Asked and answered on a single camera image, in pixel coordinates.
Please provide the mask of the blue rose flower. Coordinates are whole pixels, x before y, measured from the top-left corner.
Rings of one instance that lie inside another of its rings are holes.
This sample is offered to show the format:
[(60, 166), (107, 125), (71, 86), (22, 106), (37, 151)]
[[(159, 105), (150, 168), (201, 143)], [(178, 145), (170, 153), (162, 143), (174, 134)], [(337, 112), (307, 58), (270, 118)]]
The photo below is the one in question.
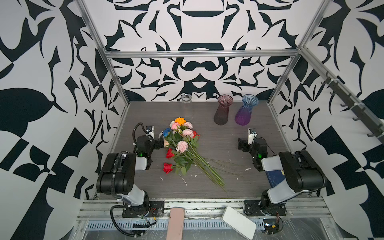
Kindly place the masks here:
[(167, 137), (171, 131), (172, 130), (170, 128), (167, 128), (167, 129), (163, 130), (163, 136)]

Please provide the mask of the pink rose flower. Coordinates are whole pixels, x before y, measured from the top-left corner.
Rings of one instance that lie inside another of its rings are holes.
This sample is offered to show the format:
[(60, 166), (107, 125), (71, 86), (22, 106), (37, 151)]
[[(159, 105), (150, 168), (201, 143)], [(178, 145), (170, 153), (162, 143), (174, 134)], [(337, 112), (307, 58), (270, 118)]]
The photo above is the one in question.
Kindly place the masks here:
[(181, 125), (177, 122), (172, 121), (170, 124), (171, 130), (178, 131), (181, 127)]

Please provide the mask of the large pink peony flower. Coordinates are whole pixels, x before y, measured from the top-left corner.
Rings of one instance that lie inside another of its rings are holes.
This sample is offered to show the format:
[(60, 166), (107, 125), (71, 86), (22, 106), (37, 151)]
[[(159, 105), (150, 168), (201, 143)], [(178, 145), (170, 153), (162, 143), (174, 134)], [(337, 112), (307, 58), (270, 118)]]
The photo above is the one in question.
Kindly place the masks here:
[(191, 141), (180, 141), (177, 144), (176, 150), (173, 151), (176, 155), (174, 157), (174, 169), (177, 169), (186, 175), (191, 166), (198, 167), (205, 175), (210, 176), (210, 167), (208, 162), (198, 154), (196, 146)]

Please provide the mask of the clear glass vase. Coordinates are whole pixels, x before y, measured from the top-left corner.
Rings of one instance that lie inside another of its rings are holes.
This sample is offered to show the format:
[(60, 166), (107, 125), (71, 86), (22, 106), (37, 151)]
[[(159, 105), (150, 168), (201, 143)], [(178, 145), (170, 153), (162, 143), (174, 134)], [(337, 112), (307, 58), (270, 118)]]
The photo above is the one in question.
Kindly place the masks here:
[(193, 105), (192, 96), (190, 94), (183, 94), (181, 97), (183, 117), (186, 121), (190, 121), (193, 118)]

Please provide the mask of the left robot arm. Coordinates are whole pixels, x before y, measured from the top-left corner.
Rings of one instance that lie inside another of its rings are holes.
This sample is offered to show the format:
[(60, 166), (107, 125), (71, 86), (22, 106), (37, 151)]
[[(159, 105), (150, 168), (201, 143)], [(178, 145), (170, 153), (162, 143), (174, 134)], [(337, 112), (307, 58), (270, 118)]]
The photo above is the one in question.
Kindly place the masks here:
[(108, 154), (96, 183), (99, 194), (120, 200), (127, 207), (149, 208), (148, 194), (135, 184), (135, 173), (147, 171), (152, 153), (164, 147), (164, 137), (155, 139), (154, 127), (138, 123), (132, 132), (134, 150)]

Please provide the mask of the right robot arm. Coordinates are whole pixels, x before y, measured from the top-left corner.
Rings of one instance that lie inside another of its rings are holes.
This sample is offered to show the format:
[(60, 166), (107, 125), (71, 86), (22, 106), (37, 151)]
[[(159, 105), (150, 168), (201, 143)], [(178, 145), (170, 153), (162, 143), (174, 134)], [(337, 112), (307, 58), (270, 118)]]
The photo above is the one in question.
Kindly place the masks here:
[(282, 206), (302, 193), (318, 192), (327, 185), (327, 178), (308, 151), (279, 152), (269, 157), (267, 141), (238, 139), (238, 149), (249, 152), (259, 172), (283, 171), (285, 179), (264, 191), (258, 204), (263, 212)]

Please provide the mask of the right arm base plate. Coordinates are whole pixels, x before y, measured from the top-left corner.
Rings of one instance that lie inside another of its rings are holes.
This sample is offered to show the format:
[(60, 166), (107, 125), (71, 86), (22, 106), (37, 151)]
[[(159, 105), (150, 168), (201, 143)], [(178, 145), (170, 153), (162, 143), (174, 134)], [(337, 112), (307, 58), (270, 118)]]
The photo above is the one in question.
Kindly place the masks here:
[(245, 200), (244, 214), (253, 216), (286, 216), (287, 209), (285, 203), (272, 204), (262, 200)]

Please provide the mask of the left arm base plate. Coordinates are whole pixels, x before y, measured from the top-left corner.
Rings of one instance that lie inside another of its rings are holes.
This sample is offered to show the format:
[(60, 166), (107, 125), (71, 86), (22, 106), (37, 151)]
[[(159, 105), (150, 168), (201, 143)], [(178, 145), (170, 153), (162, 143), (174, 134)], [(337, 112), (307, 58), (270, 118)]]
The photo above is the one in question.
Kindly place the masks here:
[(149, 201), (144, 202), (140, 206), (125, 207), (122, 213), (123, 218), (136, 218), (136, 217), (159, 217), (164, 213), (164, 201)]

